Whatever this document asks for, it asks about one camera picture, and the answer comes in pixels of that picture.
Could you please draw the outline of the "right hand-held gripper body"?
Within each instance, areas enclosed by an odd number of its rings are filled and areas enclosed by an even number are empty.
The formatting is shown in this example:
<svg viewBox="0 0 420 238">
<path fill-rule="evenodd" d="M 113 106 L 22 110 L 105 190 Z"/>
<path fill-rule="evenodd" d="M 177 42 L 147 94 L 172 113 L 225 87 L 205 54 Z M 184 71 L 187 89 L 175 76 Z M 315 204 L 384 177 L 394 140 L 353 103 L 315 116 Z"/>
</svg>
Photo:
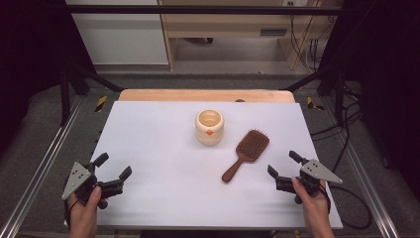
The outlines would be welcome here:
<svg viewBox="0 0 420 238">
<path fill-rule="evenodd" d="M 296 162 L 300 165 L 298 179 L 309 195 L 313 195 L 320 189 L 321 180 L 335 183 L 343 182 L 341 178 L 336 176 L 317 160 L 296 159 Z M 294 193 L 294 201 L 296 203 L 302 202 L 300 196 L 293 188 L 291 178 L 281 177 L 279 174 L 275 174 L 275 186 L 277 190 Z"/>
</svg>

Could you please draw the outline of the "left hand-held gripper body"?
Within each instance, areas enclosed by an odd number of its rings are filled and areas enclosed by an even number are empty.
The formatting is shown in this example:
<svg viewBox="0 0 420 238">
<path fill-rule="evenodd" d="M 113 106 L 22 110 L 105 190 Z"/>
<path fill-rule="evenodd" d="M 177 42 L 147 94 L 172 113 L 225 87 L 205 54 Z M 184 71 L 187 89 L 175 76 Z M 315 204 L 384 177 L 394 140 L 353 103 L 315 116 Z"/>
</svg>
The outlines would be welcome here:
<svg viewBox="0 0 420 238">
<path fill-rule="evenodd" d="M 104 164 L 101 162 L 93 162 L 82 165 L 75 162 L 64 184 L 62 200 L 67 200 L 72 194 L 75 194 L 83 202 L 87 202 L 95 187 L 101 188 L 101 198 L 97 206 L 105 209 L 108 206 L 107 199 L 109 197 L 123 193 L 124 174 L 120 174 L 117 179 L 110 181 L 99 181 L 95 175 L 95 169 L 100 168 Z"/>
</svg>

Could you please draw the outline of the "brown wooden hairbrush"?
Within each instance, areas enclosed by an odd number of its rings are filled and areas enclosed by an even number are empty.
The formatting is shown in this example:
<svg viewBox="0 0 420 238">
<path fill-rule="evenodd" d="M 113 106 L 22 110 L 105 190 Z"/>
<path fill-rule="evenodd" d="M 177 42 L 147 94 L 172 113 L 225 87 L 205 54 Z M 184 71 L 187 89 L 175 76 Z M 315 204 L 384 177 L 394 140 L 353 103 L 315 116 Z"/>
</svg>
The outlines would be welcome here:
<svg viewBox="0 0 420 238">
<path fill-rule="evenodd" d="M 263 153 L 269 138 L 259 130 L 250 130 L 236 148 L 238 159 L 223 173 L 222 181 L 230 182 L 243 163 L 253 163 Z"/>
</svg>

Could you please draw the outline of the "cream ceramic cup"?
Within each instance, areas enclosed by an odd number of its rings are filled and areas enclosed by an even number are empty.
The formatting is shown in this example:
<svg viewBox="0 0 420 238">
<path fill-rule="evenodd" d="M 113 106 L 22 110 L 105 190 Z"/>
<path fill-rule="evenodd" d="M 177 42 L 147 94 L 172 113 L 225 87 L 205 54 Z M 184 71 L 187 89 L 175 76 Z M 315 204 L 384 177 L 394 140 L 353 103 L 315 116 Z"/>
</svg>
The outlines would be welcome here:
<svg viewBox="0 0 420 238">
<path fill-rule="evenodd" d="M 195 117 L 196 139 L 205 146 L 218 144 L 224 135 L 225 119 L 214 109 L 206 109 Z"/>
</svg>

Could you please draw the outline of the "person's left hand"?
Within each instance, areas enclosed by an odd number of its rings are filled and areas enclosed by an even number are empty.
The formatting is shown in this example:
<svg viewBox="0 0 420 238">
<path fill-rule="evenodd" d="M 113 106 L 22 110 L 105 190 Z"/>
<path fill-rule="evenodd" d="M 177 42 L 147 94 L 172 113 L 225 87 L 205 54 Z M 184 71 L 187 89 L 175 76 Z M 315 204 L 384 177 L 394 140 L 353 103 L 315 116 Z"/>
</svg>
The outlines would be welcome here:
<svg viewBox="0 0 420 238">
<path fill-rule="evenodd" d="M 95 186 L 90 194 L 88 201 L 83 202 L 73 193 L 69 198 L 69 212 L 72 223 L 76 221 L 95 220 L 97 213 L 97 205 L 101 201 L 101 187 Z"/>
</svg>

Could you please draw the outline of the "person's right hand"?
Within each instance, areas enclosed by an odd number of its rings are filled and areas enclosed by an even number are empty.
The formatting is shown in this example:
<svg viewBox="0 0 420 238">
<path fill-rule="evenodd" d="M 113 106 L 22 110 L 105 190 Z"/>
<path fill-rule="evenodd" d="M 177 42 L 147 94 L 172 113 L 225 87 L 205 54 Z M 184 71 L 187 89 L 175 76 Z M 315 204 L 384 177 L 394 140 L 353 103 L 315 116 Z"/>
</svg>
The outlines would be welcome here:
<svg viewBox="0 0 420 238">
<path fill-rule="evenodd" d="M 310 195 L 298 178 L 292 178 L 292 184 L 296 194 L 303 202 L 303 210 L 306 218 L 328 218 L 328 199 L 322 194 Z"/>
</svg>

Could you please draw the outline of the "black metal stand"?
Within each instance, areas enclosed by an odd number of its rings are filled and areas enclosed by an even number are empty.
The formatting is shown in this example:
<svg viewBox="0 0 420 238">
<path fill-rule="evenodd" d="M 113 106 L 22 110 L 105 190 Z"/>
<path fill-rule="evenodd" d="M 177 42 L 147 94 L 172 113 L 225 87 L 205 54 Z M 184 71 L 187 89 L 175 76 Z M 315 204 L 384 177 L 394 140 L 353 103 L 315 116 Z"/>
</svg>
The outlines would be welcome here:
<svg viewBox="0 0 420 238">
<path fill-rule="evenodd" d="M 344 125 L 344 75 L 343 72 L 336 66 L 326 65 L 321 69 L 307 75 L 303 79 L 284 87 L 284 90 L 294 92 L 304 85 L 318 80 L 319 84 L 316 92 L 319 96 L 334 96 L 334 117 L 336 122 L 340 125 Z"/>
<path fill-rule="evenodd" d="M 85 79 L 90 78 L 95 82 L 105 86 L 114 92 L 122 92 L 123 87 L 120 87 L 107 79 L 99 76 L 96 72 L 89 70 L 79 64 L 66 65 L 59 77 L 60 99 L 61 99 L 61 122 L 63 126 L 70 118 L 70 98 L 69 87 L 72 86 L 77 95 L 86 95 L 90 87 L 87 85 Z"/>
</svg>

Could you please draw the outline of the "black curtain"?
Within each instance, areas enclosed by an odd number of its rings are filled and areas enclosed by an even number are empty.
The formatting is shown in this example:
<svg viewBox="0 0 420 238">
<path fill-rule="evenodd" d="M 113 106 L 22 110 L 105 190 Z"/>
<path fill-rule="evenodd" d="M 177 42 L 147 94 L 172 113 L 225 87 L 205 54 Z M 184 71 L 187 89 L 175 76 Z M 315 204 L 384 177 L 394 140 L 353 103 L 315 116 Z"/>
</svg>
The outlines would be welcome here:
<svg viewBox="0 0 420 238">
<path fill-rule="evenodd" d="M 343 0 L 321 65 L 349 35 L 340 70 L 362 86 L 363 110 L 389 160 L 420 200 L 420 0 Z"/>
<path fill-rule="evenodd" d="M 0 153 L 29 110 L 30 98 L 59 84 L 67 62 L 94 71 L 65 0 L 0 0 Z"/>
</svg>

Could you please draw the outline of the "white cabinet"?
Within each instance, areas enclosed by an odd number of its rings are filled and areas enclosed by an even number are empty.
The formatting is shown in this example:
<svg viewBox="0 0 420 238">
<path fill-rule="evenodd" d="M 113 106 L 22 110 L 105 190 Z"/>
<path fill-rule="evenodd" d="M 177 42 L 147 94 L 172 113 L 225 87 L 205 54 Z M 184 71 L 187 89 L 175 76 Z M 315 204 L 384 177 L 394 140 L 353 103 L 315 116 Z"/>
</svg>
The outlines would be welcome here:
<svg viewBox="0 0 420 238">
<path fill-rule="evenodd" d="M 168 64 L 159 14 L 73 14 L 95 65 Z"/>
</svg>

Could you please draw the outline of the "light wooden desk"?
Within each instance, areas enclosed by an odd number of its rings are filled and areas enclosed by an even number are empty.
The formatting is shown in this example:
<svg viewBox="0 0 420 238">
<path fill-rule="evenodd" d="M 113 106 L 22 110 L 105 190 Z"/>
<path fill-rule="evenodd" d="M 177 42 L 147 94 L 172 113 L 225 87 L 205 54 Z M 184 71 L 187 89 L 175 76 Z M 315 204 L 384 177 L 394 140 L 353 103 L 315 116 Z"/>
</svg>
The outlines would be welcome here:
<svg viewBox="0 0 420 238">
<path fill-rule="evenodd" d="M 344 0 L 157 0 L 160 6 L 340 7 Z M 277 39 L 290 69 L 300 65 L 311 38 L 326 40 L 334 24 L 326 16 L 163 14 L 165 36 Z"/>
</svg>

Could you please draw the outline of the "aluminium floor rail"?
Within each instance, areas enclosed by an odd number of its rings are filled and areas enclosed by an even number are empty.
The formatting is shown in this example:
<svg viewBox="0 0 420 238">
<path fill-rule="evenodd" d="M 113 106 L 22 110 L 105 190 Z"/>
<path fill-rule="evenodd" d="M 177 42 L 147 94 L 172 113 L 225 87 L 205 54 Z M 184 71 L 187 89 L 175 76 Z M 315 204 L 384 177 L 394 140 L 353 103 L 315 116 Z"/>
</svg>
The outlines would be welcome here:
<svg viewBox="0 0 420 238">
<path fill-rule="evenodd" d="M 332 192 L 344 228 L 345 236 L 399 238 L 394 223 L 379 196 L 384 182 L 384 167 L 365 124 L 355 121 L 342 129 L 334 118 L 333 103 L 328 97 L 321 99 L 325 107 L 322 123 L 332 128 L 314 142 L 320 160 L 343 178 L 334 183 Z"/>
<path fill-rule="evenodd" d="M 46 151 L 43 159 L 41 160 L 35 174 L 26 187 L 23 195 L 21 196 L 18 204 L 9 216 L 4 226 L 0 229 L 0 238 L 15 238 L 24 219 L 26 218 L 31 206 L 37 197 L 44 180 L 46 179 L 54 161 L 57 157 L 67 135 L 70 131 L 74 120 L 76 119 L 80 107 L 84 102 L 85 97 L 76 95 L 70 107 L 70 114 L 65 123 L 57 130 L 48 150 Z"/>
</svg>

